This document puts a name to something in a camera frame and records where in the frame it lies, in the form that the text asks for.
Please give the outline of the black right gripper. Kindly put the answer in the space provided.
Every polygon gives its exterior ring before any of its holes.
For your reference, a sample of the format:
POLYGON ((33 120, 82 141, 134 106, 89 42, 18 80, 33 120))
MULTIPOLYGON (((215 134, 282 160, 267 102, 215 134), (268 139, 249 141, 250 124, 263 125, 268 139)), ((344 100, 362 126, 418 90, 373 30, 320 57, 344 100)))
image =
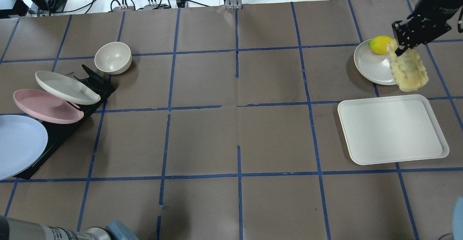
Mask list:
POLYGON ((446 20, 433 20, 421 15, 410 15, 406 20, 395 21, 392 23, 392 32, 398 44, 395 55, 399 57, 409 48, 434 41, 451 29, 446 20))

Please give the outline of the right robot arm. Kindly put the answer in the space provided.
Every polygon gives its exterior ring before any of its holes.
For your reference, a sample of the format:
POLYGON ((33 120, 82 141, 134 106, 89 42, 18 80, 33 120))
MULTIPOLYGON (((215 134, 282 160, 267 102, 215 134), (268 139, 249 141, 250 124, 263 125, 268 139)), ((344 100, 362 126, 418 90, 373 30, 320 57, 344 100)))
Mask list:
POLYGON ((428 44, 449 32, 447 21, 462 7, 463 0, 418 0, 415 9, 406 20, 392 23, 392 31, 398 43, 396 56, 420 44, 428 44))

